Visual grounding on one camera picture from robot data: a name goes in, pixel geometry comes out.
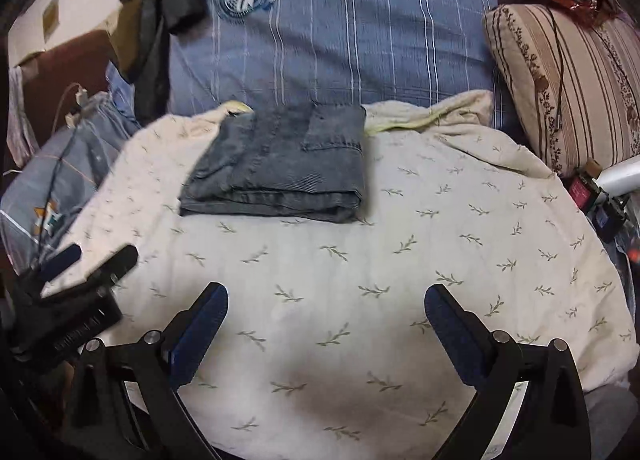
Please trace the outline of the grey denim pants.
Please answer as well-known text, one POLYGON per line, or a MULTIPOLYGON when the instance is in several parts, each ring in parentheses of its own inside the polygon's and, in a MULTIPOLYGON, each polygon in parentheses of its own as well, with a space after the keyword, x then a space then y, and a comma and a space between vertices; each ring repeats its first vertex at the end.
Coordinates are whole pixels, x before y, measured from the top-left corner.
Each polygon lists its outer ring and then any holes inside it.
POLYGON ((366 198, 360 105, 227 116, 179 194, 182 216, 292 216, 344 223, 366 198))

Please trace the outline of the pinkish hanging cloth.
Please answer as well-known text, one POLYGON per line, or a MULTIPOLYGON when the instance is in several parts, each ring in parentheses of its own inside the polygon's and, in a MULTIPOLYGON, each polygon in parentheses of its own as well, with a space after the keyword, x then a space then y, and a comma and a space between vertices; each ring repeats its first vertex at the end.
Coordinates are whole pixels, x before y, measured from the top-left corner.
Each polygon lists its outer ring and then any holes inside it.
POLYGON ((15 164, 19 168, 29 162, 38 152, 39 145, 26 116, 23 72, 20 67, 9 68, 9 117, 6 144, 15 164))

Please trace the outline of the white power strip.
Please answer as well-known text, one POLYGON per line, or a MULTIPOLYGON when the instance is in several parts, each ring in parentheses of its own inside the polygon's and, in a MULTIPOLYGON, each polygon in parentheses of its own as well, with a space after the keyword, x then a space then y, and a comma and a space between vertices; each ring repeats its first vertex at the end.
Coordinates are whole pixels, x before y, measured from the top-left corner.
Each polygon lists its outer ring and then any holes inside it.
POLYGON ((65 115, 65 123, 71 130, 77 128, 82 120, 89 119, 96 114, 107 102, 107 92, 99 92, 92 96, 88 95, 88 102, 84 108, 79 108, 76 100, 70 108, 70 112, 65 115))

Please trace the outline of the white phone charger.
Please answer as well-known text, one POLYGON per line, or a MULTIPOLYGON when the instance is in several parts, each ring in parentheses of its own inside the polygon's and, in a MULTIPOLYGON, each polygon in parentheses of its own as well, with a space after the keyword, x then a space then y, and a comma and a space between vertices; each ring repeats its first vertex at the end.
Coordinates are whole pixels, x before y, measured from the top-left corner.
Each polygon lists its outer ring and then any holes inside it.
POLYGON ((75 93, 75 100, 76 100, 76 104, 78 105, 79 108, 84 108, 86 103, 88 102, 88 90, 86 90, 85 88, 81 87, 75 93))

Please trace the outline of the cream leaf-print blanket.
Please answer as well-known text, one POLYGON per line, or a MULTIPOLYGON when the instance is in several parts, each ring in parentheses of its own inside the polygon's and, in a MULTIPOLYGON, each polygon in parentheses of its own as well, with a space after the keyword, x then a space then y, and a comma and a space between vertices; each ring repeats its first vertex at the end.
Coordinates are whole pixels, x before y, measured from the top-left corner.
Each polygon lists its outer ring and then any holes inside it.
POLYGON ((423 298, 443 284, 516 342, 567 342, 586 391, 639 347, 620 276, 562 183, 489 125, 472 90, 367 106, 366 198, 351 222, 179 214, 196 161, 240 102, 164 116, 126 143, 65 235, 81 260, 131 243, 108 344, 163 328, 212 281, 230 308, 181 398, 209 441, 247 459, 428 459, 468 406, 423 298))

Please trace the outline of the dark bottle blue label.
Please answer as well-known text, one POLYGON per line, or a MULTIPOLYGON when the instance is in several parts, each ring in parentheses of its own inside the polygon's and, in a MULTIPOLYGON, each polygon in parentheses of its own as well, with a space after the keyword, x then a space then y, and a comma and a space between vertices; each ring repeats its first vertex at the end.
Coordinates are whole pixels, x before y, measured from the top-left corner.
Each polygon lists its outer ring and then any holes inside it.
POLYGON ((627 198, 607 198, 593 213, 592 222, 598 237, 605 243, 611 243, 620 232, 627 219, 627 198))

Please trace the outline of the dark bottle red label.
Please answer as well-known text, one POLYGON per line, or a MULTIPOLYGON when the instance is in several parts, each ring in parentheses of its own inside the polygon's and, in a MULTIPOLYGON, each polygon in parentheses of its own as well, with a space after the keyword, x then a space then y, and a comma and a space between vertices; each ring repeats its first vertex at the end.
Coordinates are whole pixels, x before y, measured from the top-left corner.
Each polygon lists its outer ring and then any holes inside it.
POLYGON ((568 193, 579 211, 588 213, 596 204, 602 192, 597 183, 602 171, 603 168, 597 160, 589 159, 575 172, 568 186, 568 193))

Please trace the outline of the clear plastic wrap roll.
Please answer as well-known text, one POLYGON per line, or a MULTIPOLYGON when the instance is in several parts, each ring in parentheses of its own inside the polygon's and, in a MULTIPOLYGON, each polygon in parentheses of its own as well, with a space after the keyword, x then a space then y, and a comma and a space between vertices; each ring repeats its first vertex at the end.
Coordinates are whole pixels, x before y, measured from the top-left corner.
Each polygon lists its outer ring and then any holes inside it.
POLYGON ((604 170, 597 185, 610 197, 620 197, 640 188, 640 156, 627 159, 604 170))

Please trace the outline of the black leather fur-lined jacket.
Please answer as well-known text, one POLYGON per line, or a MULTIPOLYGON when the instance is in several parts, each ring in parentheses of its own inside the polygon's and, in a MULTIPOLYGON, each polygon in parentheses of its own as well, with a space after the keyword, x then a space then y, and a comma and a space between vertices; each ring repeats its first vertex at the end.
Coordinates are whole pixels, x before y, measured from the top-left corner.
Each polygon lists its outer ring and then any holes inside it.
POLYGON ((111 34, 120 76, 134 88, 134 118, 145 126, 166 112, 170 36, 206 15, 205 0, 119 0, 111 34))

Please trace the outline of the blue plaid folded quilt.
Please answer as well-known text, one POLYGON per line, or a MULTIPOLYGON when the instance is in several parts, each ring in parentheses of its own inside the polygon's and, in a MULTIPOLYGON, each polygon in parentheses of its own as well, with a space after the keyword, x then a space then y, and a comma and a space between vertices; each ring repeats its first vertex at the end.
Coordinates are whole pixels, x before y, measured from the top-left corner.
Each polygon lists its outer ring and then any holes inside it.
POLYGON ((205 0, 169 44, 167 111, 238 100, 276 105, 428 107, 467 90, 494 95, 491 124, 518 128, 482 20, 497 0, 205 0))

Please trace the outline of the beige striped floral pillow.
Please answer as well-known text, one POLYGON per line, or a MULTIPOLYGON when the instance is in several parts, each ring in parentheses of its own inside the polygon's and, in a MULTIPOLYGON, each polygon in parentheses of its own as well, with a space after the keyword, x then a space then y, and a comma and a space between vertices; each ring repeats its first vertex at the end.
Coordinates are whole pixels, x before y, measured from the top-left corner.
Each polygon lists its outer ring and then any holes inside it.
POLYGON ((500 5, 483 28, 529 146, 559 176, 639 153, 639 35, 541 5, 500 5))

